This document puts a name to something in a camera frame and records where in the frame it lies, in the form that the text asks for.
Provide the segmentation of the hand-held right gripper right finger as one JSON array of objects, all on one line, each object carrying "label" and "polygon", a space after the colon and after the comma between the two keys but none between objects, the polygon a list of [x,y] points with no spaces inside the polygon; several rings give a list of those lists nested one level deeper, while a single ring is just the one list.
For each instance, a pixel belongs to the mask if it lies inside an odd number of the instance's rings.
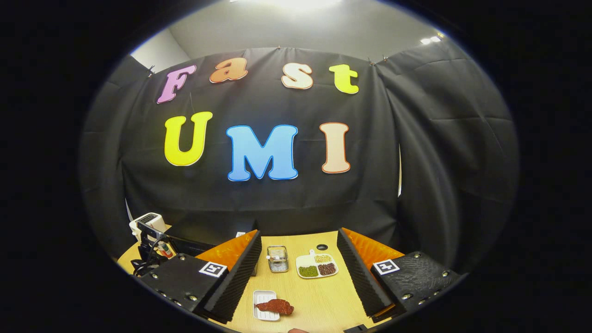
[{"label": "hand-held right gripper right finger", "polygon": [[374,322],[414,313],[463,278],[421,251],[403,254],[350,229],[338,230],[337,245]]}]

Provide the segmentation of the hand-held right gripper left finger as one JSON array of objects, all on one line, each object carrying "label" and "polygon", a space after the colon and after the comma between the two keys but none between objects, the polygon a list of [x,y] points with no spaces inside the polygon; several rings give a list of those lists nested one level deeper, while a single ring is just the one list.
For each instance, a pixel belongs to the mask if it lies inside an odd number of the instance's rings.
[{"label": "hand-held right gripper left finger", "polygon": [[184,310],[222,324],[231,321],[262,251],[252,230],[199,256],[178,253],[139,280]]}]

